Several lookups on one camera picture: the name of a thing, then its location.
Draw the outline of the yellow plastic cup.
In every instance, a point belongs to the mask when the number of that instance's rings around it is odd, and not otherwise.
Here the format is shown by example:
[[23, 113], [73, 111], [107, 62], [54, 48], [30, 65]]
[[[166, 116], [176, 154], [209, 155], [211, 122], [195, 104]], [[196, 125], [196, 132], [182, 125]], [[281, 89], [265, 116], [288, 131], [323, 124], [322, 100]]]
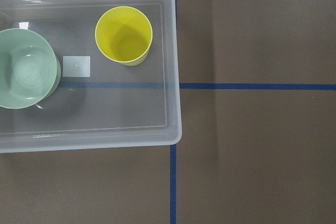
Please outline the yellow plastic cup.
[[149, 53], [153, 28], [140, 10], [118, 6], [99, 18], [94, 37], [98, 49], [106, 58], [125, 66], [137, 66]]

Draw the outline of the green bowl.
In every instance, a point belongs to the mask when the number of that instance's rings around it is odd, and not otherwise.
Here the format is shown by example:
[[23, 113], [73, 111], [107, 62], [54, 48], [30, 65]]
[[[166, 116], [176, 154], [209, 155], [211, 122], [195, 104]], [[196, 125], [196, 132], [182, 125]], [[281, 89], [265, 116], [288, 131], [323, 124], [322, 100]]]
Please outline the green bowl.
[[1, 31], [1, 107], [23, 109], [58, 87], [61, 66], [41, 35], [27, 29]]

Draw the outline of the clear plastic box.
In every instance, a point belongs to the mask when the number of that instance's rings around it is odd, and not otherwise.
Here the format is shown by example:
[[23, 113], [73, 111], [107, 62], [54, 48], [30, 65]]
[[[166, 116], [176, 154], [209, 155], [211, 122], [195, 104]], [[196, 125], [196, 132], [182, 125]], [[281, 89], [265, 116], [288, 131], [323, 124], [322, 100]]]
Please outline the clear plastic box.
[[[132, 6], [153, 42], [137, 66], [107, 59], [95, 42], [99, 18]], [[1, 152], [173, 145], [182, 136], [175, 0], [1, 0], [1, 29], [43, 36], [62, 69], [56, 91], [25, 109], [1, 109]]]

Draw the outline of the white label sticker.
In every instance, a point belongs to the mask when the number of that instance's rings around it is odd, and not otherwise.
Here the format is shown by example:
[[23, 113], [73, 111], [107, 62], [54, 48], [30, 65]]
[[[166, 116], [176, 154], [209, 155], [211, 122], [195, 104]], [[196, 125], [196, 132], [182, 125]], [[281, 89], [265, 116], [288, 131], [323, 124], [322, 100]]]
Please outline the white label sticker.
[[89, 78], [91, 75], [90, 56], [63, 56], [62, 76], [69, 78]]

